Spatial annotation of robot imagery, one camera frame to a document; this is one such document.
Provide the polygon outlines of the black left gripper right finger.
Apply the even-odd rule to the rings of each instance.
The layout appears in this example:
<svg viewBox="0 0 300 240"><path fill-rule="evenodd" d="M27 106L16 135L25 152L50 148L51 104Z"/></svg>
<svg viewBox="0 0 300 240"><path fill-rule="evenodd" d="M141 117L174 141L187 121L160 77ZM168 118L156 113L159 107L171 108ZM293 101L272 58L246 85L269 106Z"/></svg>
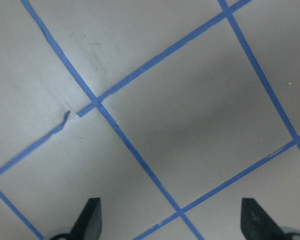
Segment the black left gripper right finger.
<svg viewBox="0 0 300 240"><path fill-rule="evenodd" d="M240 230L246 240L300 240L300 232L285 232L254 198L241 200Z"/></svg>

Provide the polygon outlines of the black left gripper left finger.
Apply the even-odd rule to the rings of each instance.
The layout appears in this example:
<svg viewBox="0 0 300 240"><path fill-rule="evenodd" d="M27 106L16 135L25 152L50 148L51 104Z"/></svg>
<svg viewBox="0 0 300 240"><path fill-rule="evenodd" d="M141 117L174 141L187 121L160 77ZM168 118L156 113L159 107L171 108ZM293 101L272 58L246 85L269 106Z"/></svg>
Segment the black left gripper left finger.
<svg viewBox="0 0 300 240"><path fill-rule="evenodd" d="M99 240L102 233L100 197L89 198L70 232L59 233L50 240Z"/></svg>

